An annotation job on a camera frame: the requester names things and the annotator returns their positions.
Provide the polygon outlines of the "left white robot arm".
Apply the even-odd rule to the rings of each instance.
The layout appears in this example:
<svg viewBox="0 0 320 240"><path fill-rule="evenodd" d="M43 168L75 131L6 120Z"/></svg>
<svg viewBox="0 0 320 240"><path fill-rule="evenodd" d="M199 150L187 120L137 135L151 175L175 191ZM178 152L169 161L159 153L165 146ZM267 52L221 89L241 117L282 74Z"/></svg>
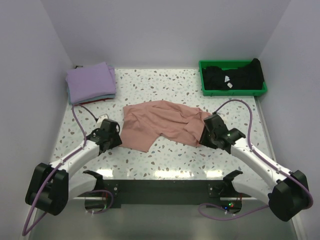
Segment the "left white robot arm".
<svg viewBox="0 0 320 240"><path fill-rule="evenodd" d="M116 121L105 118L96 123L86 142L69 156L35 167L25 196L26 204L57 216L71 199L87 192L99 196L106 189L103 176L92 170L83 171L78 180L73 177L89 161L122 144L120 125Z"/></svg>

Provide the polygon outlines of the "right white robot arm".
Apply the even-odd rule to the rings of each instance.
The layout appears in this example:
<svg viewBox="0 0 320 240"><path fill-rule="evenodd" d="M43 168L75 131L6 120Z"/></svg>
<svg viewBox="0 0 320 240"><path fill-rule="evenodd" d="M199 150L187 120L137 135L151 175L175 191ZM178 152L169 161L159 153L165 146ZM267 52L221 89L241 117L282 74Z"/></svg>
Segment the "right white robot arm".
<svg viewBox="0 0 320 240"><path fill-rule="evenodd" d="M218 114L214 113L204 119L200 144L221 149L238 158L266 184L266 189L260 189L241 183L235 178L243 172L234 170L223 177L220 193L230 197L242 193L256 198L265 203L272 213L284 222L313 205L308 180L303 172L293 172L273 161L250 142L249 135L236 128L228 129Z"/></svg>

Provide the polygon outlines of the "pink printed t shirt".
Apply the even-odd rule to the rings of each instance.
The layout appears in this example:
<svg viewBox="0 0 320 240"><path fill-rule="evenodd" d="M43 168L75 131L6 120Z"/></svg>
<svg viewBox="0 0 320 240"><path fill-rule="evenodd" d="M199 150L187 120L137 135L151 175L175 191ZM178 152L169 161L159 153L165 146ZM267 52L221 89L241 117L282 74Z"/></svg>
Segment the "pink printed t shirt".
<svg viewBox="0 0 320 240"><path fill-rule="evenodd" d="M147 153L158 137L198 147L209 112L198 107L165 100L149 101L123 108L120 138L123 148Z"/></svg>

